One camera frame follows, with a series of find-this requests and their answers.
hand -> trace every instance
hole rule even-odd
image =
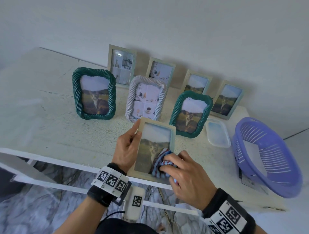
[[[139,123],[140,119],[133,124],[132,128],[117,139],[112,162],[116,163],[125,173],[128,173],[137,158],[138,144],[142,137],[141,132],[135,134]]]
[[[168,154],[164,160],[170,160],[178,166],[178,168],[171,165],[160,167],[161,171],[168,173],[179,183],[178,186],[172,177],[169,178],[176,197],[199,210],[205,209],[217,188],[203,167],[196,163],[185,150],[178,156],[174,153]]]

person's right hand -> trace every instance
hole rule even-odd
[[[172,177],[169,178],[176,197],[199,210],[205,209],[215,195],[217,188],[203,167],[184,150],[178,156],[174,153],[168,154],[164,160],[170,160],[178,166],[178,168],[171,165],[160,167],[161,171],[170,174],[179,183],[178,186]]]

picture frame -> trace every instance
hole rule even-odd
[[[153,117],[153,120],[159,120],[161,111],[163,108],[164,100],[167,94],[166,86],[163,82],[159,80],[146,78],[140,75],[133,78],[133,80],[131,81],[130,87],[129,87],[129,94],[128,94],[127,106],[126,106],[126,111],[125,111],[125,116],[127,120],[134,123],[139,119],[137,117],[132,116],[132,114],[134,113],[134,104],[137,102],[136,95],[137,95],[137,88],[139,84],[153,85],[153,86],[156,86],[160,90],[157,96],[156,107],[155,107],[154,117]]]
[[[213,99],[214,106],[210,114],[229,120],[243,95],[244,90],[242,88],[236,87],[228,81],[223,81]]]
[[[138,144],[138,156],[127,176],[169,184],[168,178],[153,177],[148,170],[151,169],[153,159],[159,155],[163,148],[168,148],[174,152],[176,127],[141,117],[138,131],[142,132],[142,138]]]
[[[176,135],[195,138],[201,133],[212,106],[210,96],[184,91],[176,100],[169,124],[176,127]]]
[[[136,56],[136,50],[109,45],[107,70],[115,77],[117,87],[129,88],[134,77]]]
[[[145,77],[162,81],[165,83],[166,89],[168,89],[173,78],[175,67],[176,65],[173,63],[165,62],[161,59],[151,57]]]
[[[105,100],[105,103],[108,103],[108,111],[107,114],[89,114],[85,112],[85,106],[83,104],[83,89],[81,86],[81,79],[83,76],[88,77],[103,77],[106,78],[108,81],[108,100]],[[74,94],[74,101],[75,101],[75,107],[76,107],[76,113],[82,118],[82,119],[104,119],[109,120],[115,115],[116,111],[116,81],[113,76],[108,70],[104,69],[92,69],[92,68],[86,68],[86,67],[79,67],[77,68],[72,75],[72,84],[73,84],[73,94]],[[100,94],[98,91],[93,92],[91,95],[88,94],[88,96],[93,97],[96,100],[93,100],[91,102],[96,102],[97,104],[100,102]]]
[[[211,80],[212,77],[210,76],[188,69],[181,87],[181,92],[191,90],[198,94],[206,94]]]

photo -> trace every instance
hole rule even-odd
[[[172,70],[173,67],[169,65],[161,64],[158,62],[152,62],[149,77],[162,81],[167,85]]]
[[[225,84],[211,111],[227,116],[241,92],[242,89]]]
[[[164,148],[170,147],[171,129],[145,122],[135,162],[135,171],[151,173],[152,162]]]
[[[129,85],[133,54],[121,50],[112,50],[111,73],[119,84]]]
[[[92,115],[108,113],[108,84],[109,80],[104,77],[82,76],[80,85],[85,113]]]
[[[188,84],[185,87],[185,91],[191,90],[195,93],[202,94],[204,91],[204,88],[206,87],[209,79],[200,77],[194,74],[191,74],[189,77]]]
[[[160,89],[154,85],[138,84],[133,104],[132,116],[153,119],[159,101]]]
[[[176,120],[176,129],[182,132],[193,133],[206,107],[207,104],[202,100],[186,98],[182,103],[181,112]]]

tabletop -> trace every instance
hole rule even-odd
[[[84,120],[75,112],[73,97],[72,73],[78,67],[105,69],[34,48],[0,71],[0,98],[2,108],[6,109],[6,114],[0,114],[0,152],[13,155],[24,152],[95,169],[111,161],[117,137],[132,126],[125,118],[128,89],[116,88],[116,113],[111,120]],[[180,93],[179,89],[169,88],[161,122],[169,123]],[[221,119],[230,138],[235,125],[248,116],[246,108],[238,106],[228,121]],[[241,183],[232,147],[211,145],[205,127],[193,139],[176,136],[175,153],[182,150],[203,166],[217,187],[241,201],[244,207],[254,211],[268,211],[265,207],[285,209],[283,198],[271,191],[269,195],[263,194]]]

